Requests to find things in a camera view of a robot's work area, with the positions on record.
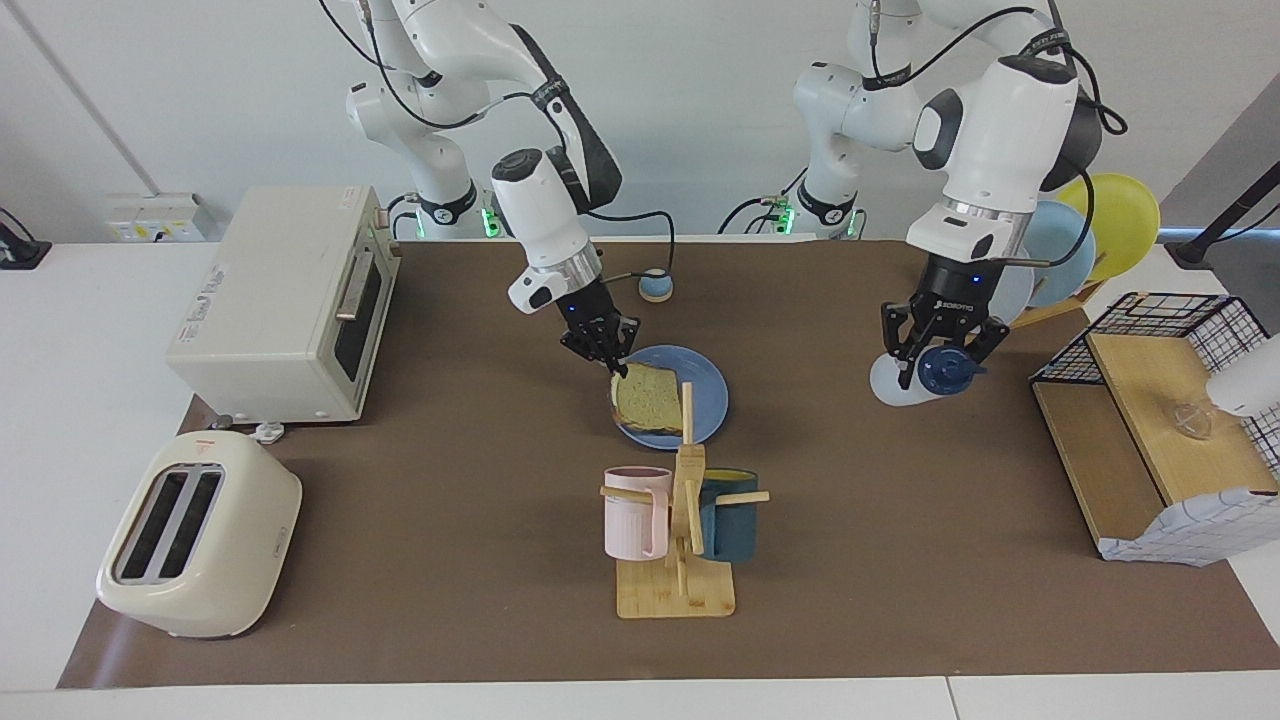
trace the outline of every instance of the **toaster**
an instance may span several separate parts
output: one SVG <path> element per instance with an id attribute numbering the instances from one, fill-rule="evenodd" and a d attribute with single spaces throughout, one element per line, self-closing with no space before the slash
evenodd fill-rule
<path id="1" fill-rule="evenodd" d="M 266 610 L 301 503 L 298 478 L 251 438 L 178 436 L 133 493 L 97 597 L 170 635 L 238 635 Z"/>

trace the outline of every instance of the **toaster oven door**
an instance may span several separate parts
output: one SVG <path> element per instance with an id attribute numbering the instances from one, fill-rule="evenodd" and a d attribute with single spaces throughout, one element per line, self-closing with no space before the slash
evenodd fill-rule
<path id="1" fill-rule="evenodd" d="M 338 287 L 338 305 L 320 345 L 320 363 L 343 395 L 356 419 L 364 409 L 383 323 L 390 302 L 399 260 L 387 243 L 374 238 L 357 242 L 347 260 L 346 279 Z"/>

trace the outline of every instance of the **white cup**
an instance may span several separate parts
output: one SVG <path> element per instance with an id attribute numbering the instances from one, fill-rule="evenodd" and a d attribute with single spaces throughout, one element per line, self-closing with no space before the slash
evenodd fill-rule
<path id="1" fill-rule="evenodd" d="M 925 389 L 920 384 L 920 378 L 918 374 L 911 373 L 911 386 L 902 389 L 897 384 L 897 375 L 901 370 L 897 368 L 897 360 L 890 355 L 881 355 L 872 364 L 872 392 L 876 397 L 884 405 L 892 405 L 893 407 L 906 407 L 908 405 L 919 405 L 922 402 L 928 402 L 931 400 L 937 400 L 945 397 L 942 395 L 936 395 Z"/>

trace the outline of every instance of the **teal mug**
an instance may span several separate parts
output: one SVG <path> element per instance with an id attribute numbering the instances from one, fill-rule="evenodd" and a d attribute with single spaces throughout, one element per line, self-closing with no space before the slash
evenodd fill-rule
<path id="1" fill-rule="evenodd" d="M 717 506 L 722 495 L 755 492 L 760 478 L 749 470 L 708 469 L 698 496 L 703 521 L 703 555 L 718 562 L 746 562 L 755 556 L 755 503 Z"/>

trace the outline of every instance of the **power outlet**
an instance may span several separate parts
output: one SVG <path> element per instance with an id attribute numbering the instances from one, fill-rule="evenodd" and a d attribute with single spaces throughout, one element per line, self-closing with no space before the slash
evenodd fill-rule
<path id="1" fill-rule="evenodd" d="M 206 242 L 215 224 L 195 195 L 113 195 L 108 227 L 119 242 Z"/>

